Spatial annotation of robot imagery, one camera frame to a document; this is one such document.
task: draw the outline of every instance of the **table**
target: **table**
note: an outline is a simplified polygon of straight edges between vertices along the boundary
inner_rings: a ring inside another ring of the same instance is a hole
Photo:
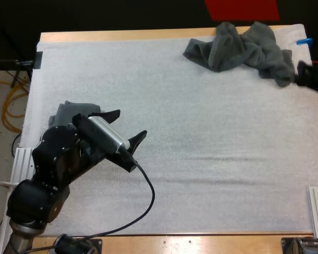
[[[286,26],[271,26],[272,29]],[[239,33],[249,27],[239,27]],[[42,42],[83,42],[188,38],[215,35],[214,28],[88,31],[42,33]],[[281,253],[282,237],[312,236],[311,232],[186,233],[179,235],[137,235],[103,237],[103,253]],[[51,245],[55,238],[37,238],[34,247]]]

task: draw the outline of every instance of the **red object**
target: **red object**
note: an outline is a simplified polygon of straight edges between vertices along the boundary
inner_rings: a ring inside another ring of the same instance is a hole
[[[279,20],[276,0],[205,0],[215,21]]]

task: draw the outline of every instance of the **black background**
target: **black background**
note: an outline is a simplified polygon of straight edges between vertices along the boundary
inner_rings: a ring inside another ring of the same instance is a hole
[[[318,60],[318,0],[278,0],[278,9],[280,21],[264,23],[303,23],[314,39],[312,59]],[[33,59],[41,32],[202,28],[219,23],[211,20],[204,0],[0,0],[0,24],[27,59]],[[0,59],[18,58],[0,36]]]

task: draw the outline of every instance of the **gray towel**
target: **gray towel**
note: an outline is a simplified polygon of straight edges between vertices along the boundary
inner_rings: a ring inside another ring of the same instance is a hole
[[[59,104],[56,115],[48,120],[48,127],[68,125],[72,123],[72,117],[76,114],[89,115],[91,113],[100,113],[100,107],[91,103],[73,103],[65,101],[65,104]]]
[[[259,22],[243,34],[238,34],[233,24],[223,22],[212,42],[191,39],[183,55],[216,72],[244,63],[258,69],[260,77],[273,78],[280,87],[294,81],[292,51],[281,50],[272,29]]]

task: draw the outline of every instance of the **gray cloth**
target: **gray cloth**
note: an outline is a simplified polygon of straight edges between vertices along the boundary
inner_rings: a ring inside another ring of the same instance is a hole
[[[280,87],[294,81],[292,51],[281,50],[272,29],[259,22],[243,34],[238,34],[233,24],[223,22],[212,42],[191,39],[183,55],[216,72],[244,63],[258,69],[261,78],[273,78]]]
[[[65,101],[65,104],[60,104],[57,114],[50,116],[48,127],[68,125],[72,123],[72,117],[76,114],[89,115],[91,113],[100,112],[100,107],[92,103],[73,103]]]

